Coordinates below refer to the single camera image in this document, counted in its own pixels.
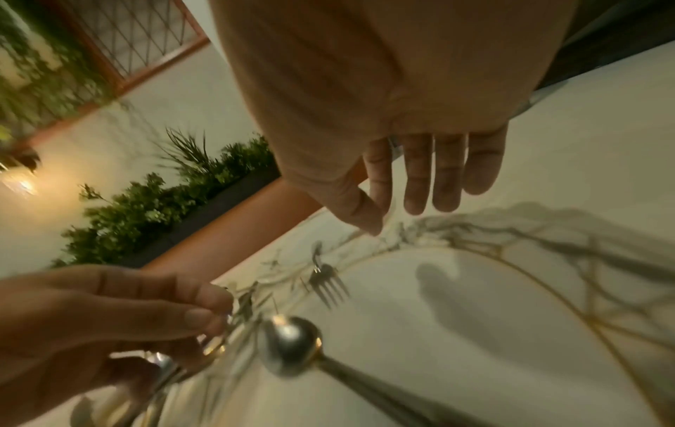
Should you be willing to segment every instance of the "plate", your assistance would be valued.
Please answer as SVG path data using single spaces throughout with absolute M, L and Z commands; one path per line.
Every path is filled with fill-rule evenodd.
M 340 272 L 351 298 L 313 293 L 294 315 L 326 353 L 497 426 L 660 426 L 602 336 L 552 288 L 477 251 L 409 248 Z M 213 426 L 395 426 L 320 371 L 276 378 L 254 364 Z

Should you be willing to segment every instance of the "hand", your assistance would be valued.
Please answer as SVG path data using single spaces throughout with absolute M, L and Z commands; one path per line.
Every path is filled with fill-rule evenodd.
M 26 422 L 106 385 L 150 392 L 158 367 L 114 352 L 161 352 L 200 365 L 196 337 L 232 309 L 223 288 L 118 267 L 67 267 L 0 281 L 0 426 Z
M 404 149 L 404 206 L 450 212 L 494 183 L 509 117 L 544 76 L 576 1 L 212 0 L 243 98 L 283 176 L 378 234 L 392 198 L 387 137 Z M 465 161 L 465 150 L 468 157 Z M 363 156 L 370 197 L 347 173 Z

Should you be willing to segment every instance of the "silver spoon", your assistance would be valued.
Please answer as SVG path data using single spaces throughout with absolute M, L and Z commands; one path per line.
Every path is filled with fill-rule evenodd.
M 266 319 L 258 330 L 257 344 L 262 363 L 271 373 L 293 377 L 317 368 L 402 426 L 490 427 L 468 414 L 415 396 L 327 357 L 321 332 L 309 320 L 286 316 Z

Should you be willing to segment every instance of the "planter box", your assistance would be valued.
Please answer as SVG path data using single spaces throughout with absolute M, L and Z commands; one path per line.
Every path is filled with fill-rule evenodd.
M 280 176 L 281 174 L 279 174 L 276 166 L 253 172 L 188 216 L 166 236 L 150 244 L 142 252 L 129 256 L 127 259 L 121 261 L 119 265 L 129 268 L 141 268 L 188 238 L 188 236 L 202 229 L 202 227 L 211 221 L 253 196 Z

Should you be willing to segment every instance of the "metal fork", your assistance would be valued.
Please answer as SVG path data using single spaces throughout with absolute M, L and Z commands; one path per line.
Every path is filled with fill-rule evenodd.
M 340 302 L 344 302 L 345 297 L 350 298 L 351 294 L 345 283 L 338 276 L 338 270 L 329 264 L 321 262 L 321 248 L 320 241 L 316 242 L 312 248 L 311 262 L 314 265 L 314 270 L 309 276 L 308 282 L 321 299 L 321 302 L 331 310 L 333 307 L 338 306 L 338 299 Z

